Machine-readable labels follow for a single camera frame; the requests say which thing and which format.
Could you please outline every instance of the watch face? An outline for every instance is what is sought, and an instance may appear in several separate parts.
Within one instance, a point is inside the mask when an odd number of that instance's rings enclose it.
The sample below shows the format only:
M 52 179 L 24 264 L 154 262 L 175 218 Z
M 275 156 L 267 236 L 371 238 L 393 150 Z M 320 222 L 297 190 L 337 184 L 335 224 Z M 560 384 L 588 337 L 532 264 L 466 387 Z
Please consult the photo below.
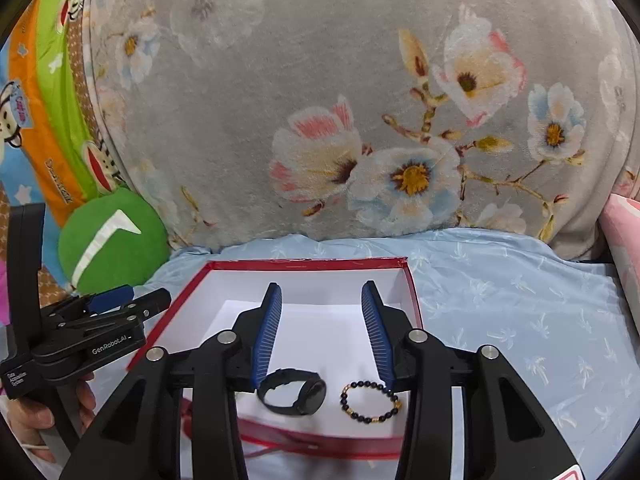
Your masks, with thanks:
M 304 394 L 304 399 L 300 399 L 304 415 L 313 415 L 320 409 L 326 397 L 326 384 L 323 380 L 316 381 Z

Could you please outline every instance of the silver screw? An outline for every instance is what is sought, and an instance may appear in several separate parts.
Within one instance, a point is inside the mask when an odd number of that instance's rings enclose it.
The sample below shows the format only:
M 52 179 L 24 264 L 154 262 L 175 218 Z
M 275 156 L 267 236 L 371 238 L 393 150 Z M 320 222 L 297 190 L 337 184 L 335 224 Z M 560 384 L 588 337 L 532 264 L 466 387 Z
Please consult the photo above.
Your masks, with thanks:
M 409 339 L 414 343 L 424 343 L 429 338 L 429 335 L 424 330 L 411 330 L 409 332 Z
M 500 355 L 498 349 L 495 346 L 491 345 L 484 345 L 480 351 L 482 355 L 487 359 L 495 359 L 498 357 L 498 355 Z
M 235 341 L 236 337 L 236 333 L 232 330 L 225 330 L 224 332 L 220 332 L 218 334 L 218 342 L 222 343 L 223 345 L 228 345 Z
M 146 351 L 146 358 L 150 361 L 159 361 L 164 356 L 164 350 L 159 346 L 154 346 L 153 348 Z

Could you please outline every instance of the green round pillow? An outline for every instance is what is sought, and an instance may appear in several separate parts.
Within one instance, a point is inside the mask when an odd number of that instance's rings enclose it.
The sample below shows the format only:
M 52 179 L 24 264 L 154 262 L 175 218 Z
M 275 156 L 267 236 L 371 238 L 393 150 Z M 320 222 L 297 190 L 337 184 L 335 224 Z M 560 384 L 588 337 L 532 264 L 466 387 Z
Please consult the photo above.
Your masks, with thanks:
M 62 269 L 81 294 L 142 285 L 169 257 L 153 208 L 126 188 L 76 209 L 60 232 Z

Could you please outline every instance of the fingernail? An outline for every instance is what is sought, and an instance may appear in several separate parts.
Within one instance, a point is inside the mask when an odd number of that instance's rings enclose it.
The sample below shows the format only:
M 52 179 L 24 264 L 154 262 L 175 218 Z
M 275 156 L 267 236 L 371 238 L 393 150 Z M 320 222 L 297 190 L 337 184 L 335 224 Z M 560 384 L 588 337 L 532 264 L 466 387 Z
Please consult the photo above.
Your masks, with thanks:
M 43 426 L 53 426 L 53 415 L 50 412 L 38 412 L 38 420 Z

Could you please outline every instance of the human hand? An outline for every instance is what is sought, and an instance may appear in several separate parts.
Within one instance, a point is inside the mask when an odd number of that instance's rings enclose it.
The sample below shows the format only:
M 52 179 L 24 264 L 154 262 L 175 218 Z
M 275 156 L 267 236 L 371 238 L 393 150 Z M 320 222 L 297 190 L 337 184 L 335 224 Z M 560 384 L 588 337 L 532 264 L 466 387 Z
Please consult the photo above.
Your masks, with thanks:
M 95 418 L 95 397 L 91 388 L 86 383 L 94 378 L 94 374 L 85 375 L 78 381 L 76 392 L 80 403 L 80 421 L 82 432 L 89 427 Z M 54 425 L 53 414 L 46 406 L 31 399 L 15 399 L 9 401 L 8 409 L 9 427 L 15 437 L 37 457 L 54 463 L 56 459 L 49 449 L 30 449 L 31 446 L 44 446 L 44 441 L 38 430 L 46 430 Z

